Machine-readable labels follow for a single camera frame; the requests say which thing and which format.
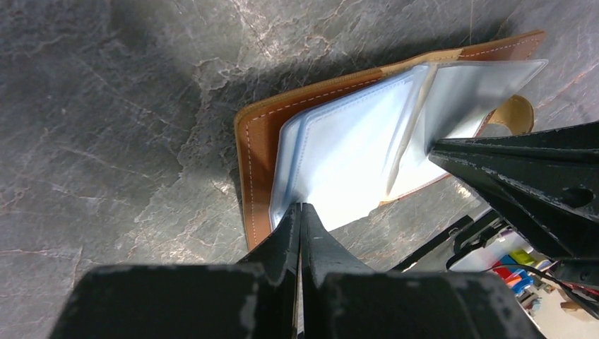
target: leather cover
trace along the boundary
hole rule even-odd
[[[235,117],[235,138],[242,184],[243,221],[249,250],[271,233],[268,206],[275,172],[279,130],[295,114],[426,61],[526,60],[545,39],[543,31],[533,31],[506,39],[464,48],[447,49],[415,56],[395,64],[361,71],[315,83],[244,107]],[[487,118],[504,124],[512,133],[532,129],[532,107],[514,96]]]

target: cable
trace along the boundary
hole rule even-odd
[[[527,266],[527,265],[521,265],[519,263],[504,263],[502,265],[497,265],[497,266],[491,267],[488,270],[484,270],[483,272],[488,272],[488,271],[492,270],[493,268],[500,268],[500,267],[505,267],[505,268],[520,268],[522,270],[526,270],[528,272],[532,272],[532,273],[540,276],[541,278],[544,278],[544,279],[547,279],[549,281],[552,281],[552,282],[558,284],[564,290],[570,290],[570,291],[572,291],[572,288],[569,287],[568,285],[564,284],[561,280],[556,279],[556,278],[552,277],[551,275],[548,275],[548,274],[546,274],[544,272],[541,272],[540,270],[538,270],[538,269],[536,269],[534,267]]]

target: yellow object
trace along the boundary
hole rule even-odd
[[[523,249],[517,249],[509,253],[509,256],[521,265],[531,266],[535,263],[535,259],[526,253]]]

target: mounting hole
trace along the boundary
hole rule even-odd
[[[588,205],[595,198],[595,194],[590,189],[581,189],[579,187],[570,187],[562,192],[562,202],[572,208],[579,208]]]

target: white stitching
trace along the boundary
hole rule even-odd
[[[516,44],[510,44],[508,46],[503,46],[503,47],[498,47],[498,48],[494,48],[494,49],[489,49],[488,51],[478,52],[478,53],[474,53],[474,54],[460,55],[460,57],[474,57],[474,56],[479,55],[479,54],[486,54],[486,53],[491,53],[491,52],[499,51],[500,49],[506,49],[506,48],[518,46],[519,44],[523,44],[523,43],[530,42],[530,41],[536,41],[537,44],[538,44],[539,39],[523,40],[523,41],[520,41],[520,42],[518,42]]]
[[[478,53],[474,53],[474,54],[466,54],[466,55],[460,54],[460,55],[458,55],[458,57],[474,57],[474,56],[477,56],[477,55],[480,55],[480,54],[491,53],[491,52],[498,51],[500,49],[506,49],[506,48],[518,46],[520,44],[523,44],[523,43],[526,43],[526,42],[530,42],[530,41],[536,41],[537,42],[537,44],[535,45],[535,47],[539,43],[539,39],[529,39],[529,40],[520,41],[520,42],[518,42],[516,44],[510,44],[508,46],[503,46],[503,47],[498,47],[498,48],[490,49],[488,51],[478,52]],[[442,58],[431,59],[430,61],[436,61],[436,60],[442,60],[442,59],[450,59],[450,58],[454,58],[454,56],[444,56]],[[348,90],[350,88],[354,88],[354,87],[357,87],[357,86],[360,86],[360,85],[365,85],[367,83],[373,83],[373,82],[375,82],[377,80],[378,79],[370,80],[370,81],[365,81],[363,83],[358,83],[356,85],[351,85],[351,86],[348,86],[346,88],[342,88],[340,90],[334,90],[332,92],[329,92],[329,93],[326,93],[326,94],[323,94],[323,95],[317,95],[316,97],[311,97],[311,98],[309,98],[307,100],[302,100],[300,102],[295,102],[295,103],[293,103],[291,105],[286,105],[284,108],[288,108],[288,107],[291,107],[291,106],[302,104],[302,103],[307,102],[307,101],[312,101],[312,100],[314,100],[316,98],[319,98],[319,97],[324,97],[324,96],[333,94],[335,92],[340,92],[340,91],[343,91],[343,90]],[[255,219],[254,219],[254,183],[252,181],[252,176],[251,176],[251,148],[250,148],[250,144],[249,144],[249,125],[250,125],[250,123],[252,121],[256,121],[258,119],[262,119],[262,118],[266,117],[267,115],[271,115],[272,113],[279,112],[281,110],[283,110],[283,109],[282,108],[275,109],[275,110],[270,111],[268,113],[262,114],[259,117],[254,117],[250,121],[248,121],[247,124],[245,125],[245,133],[246,133],[246,137],[247,137],[247,159],[248,159],[248,172],[249,172],[249,195],[250,195],[250,206],[251,206],[250,207],[251,208],[251,228],[252,228],[252,232],[254,233],[254,243],[256,245],[257,245],[257,238],[256,238],[256,223],[255,223]]]

